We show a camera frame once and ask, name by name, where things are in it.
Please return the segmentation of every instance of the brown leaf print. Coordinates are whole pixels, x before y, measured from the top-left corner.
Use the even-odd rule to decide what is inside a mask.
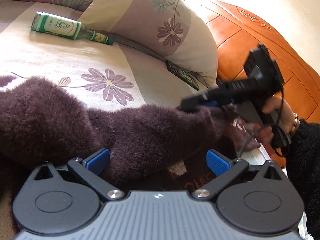
[[[163,42],[163,46],[174,46],[176,43],[180,43],[180,37],[183,37],[183,29],[181,23],[177,22],[174,18],[168,21],[164,21],[164,27],[158,27],[157,37],[160,38],[159,42]]]
[[[133,101],[133,96],[120,88],[133,88],[131,82],[125,81],[125,76],[115,75],[111,69],[106,69],[106,76],[100,71],[89,68],[91,74],[81,74],[84,80],[93,82],[84,86],[85,89],[91,92],[103,90],[102,98],[106,101],[111,101],[113,97],[123,106],[127,105],[127,101]]]
[[[64,78],[61,78],[59,81],[58,81],[58,86],[67,86],[69,85],[71,82],[71,78],[69,77],[64,77]]]

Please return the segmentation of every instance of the bottle neck label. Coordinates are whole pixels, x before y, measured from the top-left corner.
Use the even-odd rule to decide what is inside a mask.
[[[93,31],[93,35],[90,39],[90,41],[97,41],[97,42],[101,42],[103,44],[107,44],[109,40],[109,37],[106,35],[103,35],[101,33],[97,33],[96,31]]]
[[[46,13],[41,15],[36,31],[75,40],[80,27],[81,22]]]

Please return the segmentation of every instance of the bottle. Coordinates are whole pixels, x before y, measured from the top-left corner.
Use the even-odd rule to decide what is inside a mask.
[[[114,40],[96,31],[89,30],[83,23],[61,16],[37,12],[33,19],[32,31],[48,33],[73,40],[89,39],[112,45]]]

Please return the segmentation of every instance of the black fuzzy jacket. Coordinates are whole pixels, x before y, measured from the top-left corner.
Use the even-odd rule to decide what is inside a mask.
[[[305,205],[307,229],[320,239],[320,125],[300,120],[287,160],[290,181]]]

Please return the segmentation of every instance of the bracelet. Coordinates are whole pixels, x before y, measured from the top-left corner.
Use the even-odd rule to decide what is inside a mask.
[[[291,128],[291,131],[288,133],[289,138],[291,139],[294,135],[294,133],[296,132],[296,130],[298,129],[298,124],[299,124],[299,117],[297,115],[297,113],[293,113],[294,114],[294,123],[293,126]]]

